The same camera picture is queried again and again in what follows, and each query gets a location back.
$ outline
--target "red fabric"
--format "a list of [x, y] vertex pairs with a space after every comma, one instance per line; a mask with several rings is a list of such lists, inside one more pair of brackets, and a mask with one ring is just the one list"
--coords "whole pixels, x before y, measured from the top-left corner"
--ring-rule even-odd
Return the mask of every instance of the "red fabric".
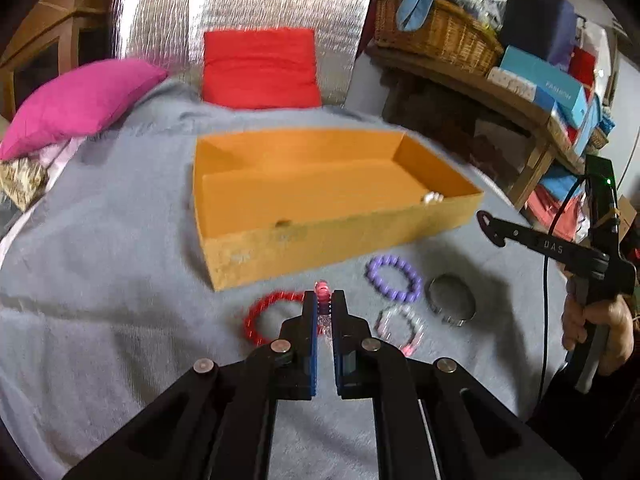
[[573, 126], [568, 124], [566, 126], [566, 136], [569, 137], [569, 142], [573, 146], [575, 144], [575, 139], [578, 138], [578, 130], [576, 130]]
[[322, 104], [309, 28], [204, 33], [202, 98], [228, 108], [312, 108]]
[[360, 35], [360, 43], [358, 44], [358, 50], [356, 52], [356, 59], [360, 57], [360, 54], [364, 52], [364, 49], [369, 45], [369, 41], [373, 40], [373, 36], [376, 33], [376, 0], [371, 0], [369, 3], [369, 10], [367, 16], [364, 19], [364, 25], [362, 27], [362, 34]]
[[596, 67], [596, 58], [593, 54], [580, 47], [574, 47], [574, 53], [569, 63], [569, 75], [580, 81], [587, 87], [592, 87], [594, 82], [593, 71]]
[[627, 259], [637, 266], [640, 262], [640, 249], [634, 249], [633, 251], [631, 251]]
[[[569, 241], [574, 239], [578, 226], [578, 212], [580, 210], [581, 197], [582, 194], [580, 193], [569, 200], [554, 229], [553, 234], [555, 236]], [[551, 227], [551, 222], [554, 220], [561, 205], [562, 203], [558, 202], [558, 200], [540, 184], [536, 186], [536, 189], [527, 199], [527, 206], [538, 221], [547, 229]]]

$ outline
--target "wooden cabinet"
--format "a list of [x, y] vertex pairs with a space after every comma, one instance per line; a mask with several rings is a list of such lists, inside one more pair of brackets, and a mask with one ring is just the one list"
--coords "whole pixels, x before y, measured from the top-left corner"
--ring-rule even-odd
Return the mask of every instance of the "wooden cabinet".
[[39, 0], [0, 56], [7, 119], [39, 86], [108, 55], [111, 0]]

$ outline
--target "pink pillow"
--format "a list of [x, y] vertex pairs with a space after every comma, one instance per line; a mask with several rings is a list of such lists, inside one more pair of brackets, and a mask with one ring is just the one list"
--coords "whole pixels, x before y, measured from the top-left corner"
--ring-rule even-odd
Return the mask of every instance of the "pink pillow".
[[141, 59], [105, 59], [66, 72], [20, 106], [0, 143], [0, 160], [95, 135], [166, 77]]

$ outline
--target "bracelet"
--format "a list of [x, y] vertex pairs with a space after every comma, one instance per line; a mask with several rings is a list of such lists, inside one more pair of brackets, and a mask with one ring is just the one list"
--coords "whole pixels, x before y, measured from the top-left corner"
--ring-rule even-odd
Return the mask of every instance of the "bracelet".
[[267, 310], [273, 303], [280, 300], [287, 301], [297, 301], [302, 304], [304, 300], [305, 293], [304, 292], [296, 292], [294, 290], [276, 290], [271, 294], [267, 294], [260, 298], [260, 300], [256, 301], [249, 308], [249, 313], [244, 318], [242, 325], [244, 326], [244, 335], [246, 338], [254, 343], [256, 346], [264, 345], [265, 343], [269, 343], [268, 339], [264, 338], [255, 327], [255, 320], [258, 319], [258, 316], [262, 314], [265, 310]]
[[460, 317], [459, 319], [448, 314], [444, 314], [442, 316], [443, 322], [453, 326], [463, 326], [467, 321], [471, 321], [476, 315], [476, 298], [471, 292], [469, 286], [455, 274], [445, 273], [436, 276], [431, 280], [429, 285], [424, 287], [424, 295], [427, 298], [427, 302], [429, 303], [430, 309], [433, 310], [433, 313], [440, 314], [442, 312], [442, 306], [438, 304], [433, 293], [433, 286], [439, 283], [448, 283], [451, 290], [455, 290], [459, 294], [463, 294], [467, 307], [466, 310], [468, 312], [465, 317]]
[[[409, 280], [409, 287], [406, 291], [395, 290], [388, 286], [385, 281], [378, 276], [378, 269], [383, 266], [391, 266], [400, 270]], [[374, 256], [367, 264], [367, 279], [376, 290], [392, 301], [400, 303], [413, 303], [420, 296], [422, 288], [422, 278], [412, 269], [411, 265], [398, 256], [392, 254], [384, 254], [383, 256]]]
[[389, 320], [391, 320], [395, 315], [404, 317], [406, 322], [409, 324], [409, 327], [411, 327], [412, 336], [407, 343], [400, 347], [400, 351], [405, 357], [411, 357], [424, 337], [424, 322], [414, 312], [411, 306], [407, 304], [392, 305], [380, 312], [378, 322], [376, 323], [376, 333], [383, 341], [386, 341], [389, 338]]
[[324, 280], [316, 282], [314, 286], [316, 298], [318, 298], [318, 315], [327, 316], [331, 314], [331, 289]]

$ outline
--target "bed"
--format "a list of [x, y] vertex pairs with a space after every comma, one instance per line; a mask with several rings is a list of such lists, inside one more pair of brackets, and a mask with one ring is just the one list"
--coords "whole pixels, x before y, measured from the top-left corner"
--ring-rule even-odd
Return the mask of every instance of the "bed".
[[[386, 303], [363, 277], [371, 254], [213, 290], [194, 221], [196, 139], [275, 126], [398, 129], [334, 106], [232, 111], [204, 104], [176, 74], [75, 146], [20, 229], [2, 241], [0, 419], [44, 480], [61, 478], [196, 359], [225, 365], [247, 357], [253, 347], [242, 318], [267, 292], [305, 290], [326, 279], [345, 290], [352, 314], [375, 323]], [[484, 189], [483, 209], [524, 222], [482, 174], [409, 134]], [[427, 280], [457, 273], [477, 301], [473, 321], [456, 328], [420, 300], [428, 327], [414, 358], [456, 359], [526, 418], [542, 365], [542, 257], [515, 243], [496, 248], [475, 221], [393, 252]], [[549, 297], [548, 379], [564, 361], [555, 322], [564, 298], [559, 272], [550, 272]], [[261, 330], [273, 337], [298, 312], [295, 304], [279, 304], [263, 316]], [[283, 479], [377, 477], [371, 404], [338, 400], [326, 342], [319, 345], [318, 396], [279, 406], [270, 468], [272, 478]]]

